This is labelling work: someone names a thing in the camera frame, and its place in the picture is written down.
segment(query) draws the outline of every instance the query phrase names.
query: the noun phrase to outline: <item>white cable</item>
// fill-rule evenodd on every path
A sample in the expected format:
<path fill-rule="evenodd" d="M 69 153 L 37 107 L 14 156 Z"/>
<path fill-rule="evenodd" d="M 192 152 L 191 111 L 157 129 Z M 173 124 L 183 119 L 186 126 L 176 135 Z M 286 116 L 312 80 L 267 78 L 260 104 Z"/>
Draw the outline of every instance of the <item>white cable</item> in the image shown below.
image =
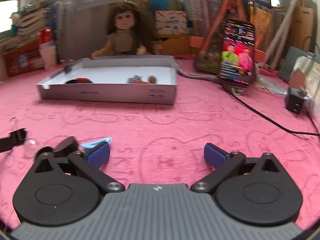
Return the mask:
<path fill-rule="evenodd" d="M 187 77 L 187 78 L 193 78 L 193 79 L 207 79 L 210 81 L 216 81 L 217 76 L 214 75 L 207 75 L 207 74 L 195 74 L 195 73 L 186 73 L 182 71 L 182 69 L 178 66 L 178 64 L 175 64 L 176 66 L 176 72 L 180 74 L 181 76 Z"/>

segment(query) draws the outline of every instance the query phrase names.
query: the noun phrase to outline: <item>gray ribbed plate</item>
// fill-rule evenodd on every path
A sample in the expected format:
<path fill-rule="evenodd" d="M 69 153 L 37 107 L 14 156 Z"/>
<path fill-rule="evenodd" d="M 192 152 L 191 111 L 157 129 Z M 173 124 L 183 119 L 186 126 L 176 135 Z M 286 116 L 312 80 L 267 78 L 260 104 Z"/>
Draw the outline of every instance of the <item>gray ribbed plate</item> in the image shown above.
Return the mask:
<path fill-rule="evenodd" d="M 107 194 L 99 207 L 74 224 L 42 228 L 23 223 L 18 240 L 289 240 L 301 230 L 288 223 L 259 228 L 229 218 L 210 195 L 185 184 L 131 184 Z"/>

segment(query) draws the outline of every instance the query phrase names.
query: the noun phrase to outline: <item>green shirt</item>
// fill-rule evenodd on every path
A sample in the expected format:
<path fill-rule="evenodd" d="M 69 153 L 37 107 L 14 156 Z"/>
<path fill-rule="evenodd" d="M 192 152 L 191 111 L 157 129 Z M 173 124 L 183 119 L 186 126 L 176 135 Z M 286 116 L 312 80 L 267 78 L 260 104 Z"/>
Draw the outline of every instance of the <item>green shirt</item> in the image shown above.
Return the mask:
<path fill-rule="evenodd" d="M 221 53 L 221 57 L 223 60 L 231 61 L 231 62 L 234 62 L 238 65 L 238 56 L 236 54 L 234 54 L 233 52 L 223 51 Z"/>

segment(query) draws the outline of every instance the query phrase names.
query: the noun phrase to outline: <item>white box with drawings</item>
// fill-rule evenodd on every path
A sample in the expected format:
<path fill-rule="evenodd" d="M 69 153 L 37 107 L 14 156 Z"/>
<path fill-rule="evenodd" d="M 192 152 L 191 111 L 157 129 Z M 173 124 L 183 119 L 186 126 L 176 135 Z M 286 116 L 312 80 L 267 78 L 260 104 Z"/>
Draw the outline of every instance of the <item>white box with drawings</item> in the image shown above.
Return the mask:
<path fill-rule="evenodd" d="M 128 78 L 155 76 L 157 84 L 127 83 Z M 87 78 L 92 83 L 66 84 Z M 37 84 L 42 99 L 110 101 L 173 104 L 177 89 L 175 62 L 172 56 L 110 56 L 94 60 L 84 58 Z"/>

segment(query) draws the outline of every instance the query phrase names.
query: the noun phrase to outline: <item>pink shirt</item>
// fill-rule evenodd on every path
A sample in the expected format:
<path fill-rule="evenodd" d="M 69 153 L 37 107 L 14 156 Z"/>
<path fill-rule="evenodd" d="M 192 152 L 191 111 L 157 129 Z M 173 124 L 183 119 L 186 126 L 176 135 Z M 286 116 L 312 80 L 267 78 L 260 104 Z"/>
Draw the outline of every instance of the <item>pink shirt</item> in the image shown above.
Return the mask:
<path fill-rule="evenodd" d="M 245 53 L 238 54 L 239 67 L 242 67 L 244 70 L 252 70 L 252 58 Z"/>

